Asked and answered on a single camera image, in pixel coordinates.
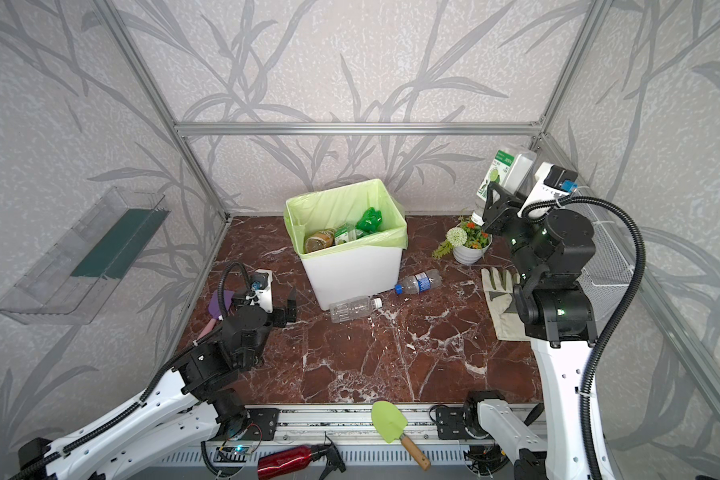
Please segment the square bottle green label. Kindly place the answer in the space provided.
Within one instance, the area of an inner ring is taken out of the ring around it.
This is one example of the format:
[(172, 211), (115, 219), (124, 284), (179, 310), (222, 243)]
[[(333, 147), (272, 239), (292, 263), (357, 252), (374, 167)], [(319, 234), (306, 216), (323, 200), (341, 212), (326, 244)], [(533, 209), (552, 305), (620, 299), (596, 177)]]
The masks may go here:
[(498, 199), (496, 192), (488, 193), (489, 184), (495, 183), (509, 193), (516, 193), (525, 182), (536, 157), (535, 152), (518, 145), (507, 144), (497, 150), (476, 192), (475, 208), (471, 215), (473, 223), (482, 226), (486, 202)]

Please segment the brown tea bottle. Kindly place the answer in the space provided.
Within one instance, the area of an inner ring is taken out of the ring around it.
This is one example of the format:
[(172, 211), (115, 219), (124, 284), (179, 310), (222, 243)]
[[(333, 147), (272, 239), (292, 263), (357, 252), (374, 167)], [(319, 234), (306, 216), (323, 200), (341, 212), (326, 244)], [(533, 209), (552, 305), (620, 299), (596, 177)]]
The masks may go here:
[(304, 252), (306, 254), (314, 253), (320, 250), (330, 248), (335, 242), (335, 230), (325, 228), (309, 235), (304, 242)]

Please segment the green plastic soda bottle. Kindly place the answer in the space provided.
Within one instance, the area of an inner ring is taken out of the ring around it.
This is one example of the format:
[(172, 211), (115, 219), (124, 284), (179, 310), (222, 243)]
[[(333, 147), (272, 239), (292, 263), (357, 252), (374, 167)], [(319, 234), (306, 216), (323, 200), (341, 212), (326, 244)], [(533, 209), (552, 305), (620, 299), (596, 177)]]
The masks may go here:
[(358, 229), (354, 224), (347, 223), (336, 229), (334, 233), (334, 245), (338, 246), (353, 242), (366, 235), (367, 233), (364, 230)]

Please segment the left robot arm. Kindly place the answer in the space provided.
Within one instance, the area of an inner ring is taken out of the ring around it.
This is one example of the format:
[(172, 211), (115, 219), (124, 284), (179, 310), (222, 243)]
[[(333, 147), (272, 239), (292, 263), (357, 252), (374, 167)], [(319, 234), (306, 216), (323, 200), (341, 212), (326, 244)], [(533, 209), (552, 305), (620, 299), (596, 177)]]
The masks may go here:
[(262, 361), (272, 329), (297, 319), (297, 294), (273, 304), (273, 273), (248, 272), (230, 301), (217, 289), (222, 320), (158, 368), (145, 389), (90, 424), (19, 450), (18, 479), (128, 479), (182, 448), (244, 434), (252, 421), (230, 384)]

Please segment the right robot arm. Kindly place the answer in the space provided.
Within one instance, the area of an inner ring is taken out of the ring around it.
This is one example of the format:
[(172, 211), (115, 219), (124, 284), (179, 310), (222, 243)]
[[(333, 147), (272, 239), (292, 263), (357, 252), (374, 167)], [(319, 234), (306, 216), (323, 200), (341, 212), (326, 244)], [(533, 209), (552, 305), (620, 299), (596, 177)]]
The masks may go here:
[[(596, 246), (593, 224), (573, 210), (575, 204), (609, 211), (634, 243), (630, 282), (604, 327), (598, 327), (578, 281)], [(520, 275), (512, 297), (541, 374), (546, 436), (540, 438), (498, 399), (478, 402), (479, 428), (502, 448), (516, 479), (613, 478), (596, 370), (644, 276), (646, 251), (638, 225), (622, 208), (600, 198), (571, 194), (528, 203), (491, 182), (483, 228), (509, 243)]]

